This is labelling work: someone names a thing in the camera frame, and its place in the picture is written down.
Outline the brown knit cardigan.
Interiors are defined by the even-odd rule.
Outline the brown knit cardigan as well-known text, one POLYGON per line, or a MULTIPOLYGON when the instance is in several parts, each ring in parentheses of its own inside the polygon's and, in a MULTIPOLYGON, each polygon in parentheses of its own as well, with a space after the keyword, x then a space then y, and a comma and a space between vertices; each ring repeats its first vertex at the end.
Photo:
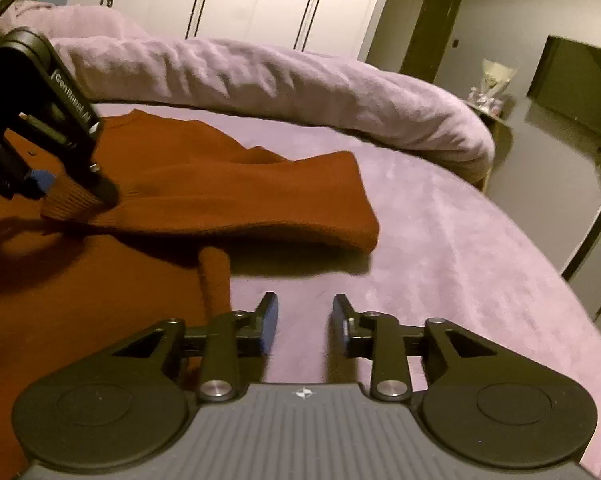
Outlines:
POLYGON ((323 244, 367 255, 379 224, 355 156, 289 160, 198 120, 108 118, 104 210, 64 174, 44 200, 0 196, 0 479, 26 460, 12 429, 32 382, 164 320, 230 308, 227 248, 323 244))

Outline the lilac rumpled duvet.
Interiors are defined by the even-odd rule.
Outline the lilac rumpled duvet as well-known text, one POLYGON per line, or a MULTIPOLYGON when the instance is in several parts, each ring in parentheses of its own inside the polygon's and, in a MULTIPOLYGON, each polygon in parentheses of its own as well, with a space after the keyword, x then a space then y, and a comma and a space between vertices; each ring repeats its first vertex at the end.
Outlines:
POLYGON ((332 56, 227 39, 150 35, 104 6, 18 0, 0 32, 42 32, 95 102, 155 103, 355 130, 420 152, 468 182, 486 176, 491 133, 459 98, 421 79, 332 56))

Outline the lilac fleece bed sheet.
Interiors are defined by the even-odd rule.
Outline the lilac fleece bed sheet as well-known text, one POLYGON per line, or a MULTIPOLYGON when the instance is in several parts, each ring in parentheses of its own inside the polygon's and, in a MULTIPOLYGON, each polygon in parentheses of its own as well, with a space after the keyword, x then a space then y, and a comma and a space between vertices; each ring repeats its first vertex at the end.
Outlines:
POLYGON ((348 151, 378 218, 370 256, 309 246, 255 244, 231 252, 233 307, 279 298, 264 382, 368 382, 366 360, 345 359, 332 336, 332 301, 420 326, 446 318, 573 378, 599 421, 582 463, 601 478, 601 333, 525 233, 452 172, 411 154, 326 127, 156 106, 156 116, 197 119, 246 148, 288 159, 348 151))

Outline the bedside table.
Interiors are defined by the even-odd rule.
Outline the bedside table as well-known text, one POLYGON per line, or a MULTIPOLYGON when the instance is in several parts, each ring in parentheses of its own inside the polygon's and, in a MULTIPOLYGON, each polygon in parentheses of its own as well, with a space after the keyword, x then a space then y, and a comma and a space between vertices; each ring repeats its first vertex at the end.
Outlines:
POLYGON ((495 146, 494 159, 486 177, 475 184, 483 195, 488 194, 488 188, 492 173, 503 165, 506 156, 509 155, 513 144, 512 129, 503 119, 493 116, 477 105, 466 101, 465 104, 480 118, 486 128, 490 131, 495 146))

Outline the dark doorway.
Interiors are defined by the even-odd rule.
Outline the dark doorway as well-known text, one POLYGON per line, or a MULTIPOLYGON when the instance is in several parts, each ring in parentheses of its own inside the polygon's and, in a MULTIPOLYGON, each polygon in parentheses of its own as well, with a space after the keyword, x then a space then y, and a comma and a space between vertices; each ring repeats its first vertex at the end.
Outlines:
POLYGON ((400 73, 434 82, 462 0, 424 0, 400 73))

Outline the black wall television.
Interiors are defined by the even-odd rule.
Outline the black wall television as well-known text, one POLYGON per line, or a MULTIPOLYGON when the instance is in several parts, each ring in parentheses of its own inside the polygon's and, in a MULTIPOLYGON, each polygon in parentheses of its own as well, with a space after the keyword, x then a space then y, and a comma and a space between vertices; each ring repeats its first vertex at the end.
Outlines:
POLYGON ((527 96, 601 136, 601 48, 547 37, 527 96))

